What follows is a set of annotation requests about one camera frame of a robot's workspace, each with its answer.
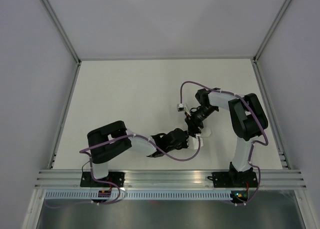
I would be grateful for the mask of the white cloth napkin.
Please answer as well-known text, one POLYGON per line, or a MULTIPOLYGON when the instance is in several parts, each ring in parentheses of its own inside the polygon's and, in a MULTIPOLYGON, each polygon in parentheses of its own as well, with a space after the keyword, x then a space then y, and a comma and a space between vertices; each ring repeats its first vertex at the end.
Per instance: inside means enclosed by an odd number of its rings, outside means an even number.
POLYGON ((197 132, 197 133, 189 132, 187 130, 182 130, 180 128, 176 128, 174 132, 179 135, 184 135, 185 137, 193 137, 193 138, 196 138, 197 136, 200 136, 202 138, 209 138, 212 134, 211 129, 208 127, 203 128, 202 130, 200 130, 200 132, 197 132))

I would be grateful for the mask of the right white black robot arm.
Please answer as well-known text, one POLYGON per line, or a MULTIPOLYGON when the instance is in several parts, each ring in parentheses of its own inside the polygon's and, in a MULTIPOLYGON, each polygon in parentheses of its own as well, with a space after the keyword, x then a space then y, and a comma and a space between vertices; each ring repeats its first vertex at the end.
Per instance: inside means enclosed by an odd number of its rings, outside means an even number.
POLYGON ((231 92, 218 92, 207 89, 197 91, 195 98, 199 106, 193 109, 183 108, 187 124, 188 146, 198 149, 203 146, 203 121, 213 112, 224 109, 229 111, 231 125, 237 136, 234 157, 229 166, 228 181, 235 187, 241 186, 247 179, 245 172, 253 168, 251 157, 254 144, 259 136, 264 137, 262 145, 268 145, 265 129, 268 127, 267 116, 256 94, 244 96, 231 92))

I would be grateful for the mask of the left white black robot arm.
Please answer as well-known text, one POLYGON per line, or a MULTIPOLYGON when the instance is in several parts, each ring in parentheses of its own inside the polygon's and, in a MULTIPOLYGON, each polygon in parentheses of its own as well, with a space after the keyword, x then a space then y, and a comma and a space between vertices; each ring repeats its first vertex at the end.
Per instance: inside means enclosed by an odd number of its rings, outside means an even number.
POLYGON ((109 182, 108 162, 126 151, 138 152, 148 158, 158 158, 165 153, 188 147, 189 135, 180 128, 169 133, 152 135, 146 140, 132 136, 97 146, 133 134, 121 120, 94 129, 87 134, 88 147, 95 147, 89 150, 93 172, 91 180, 98 187, 104 187, 109 182))

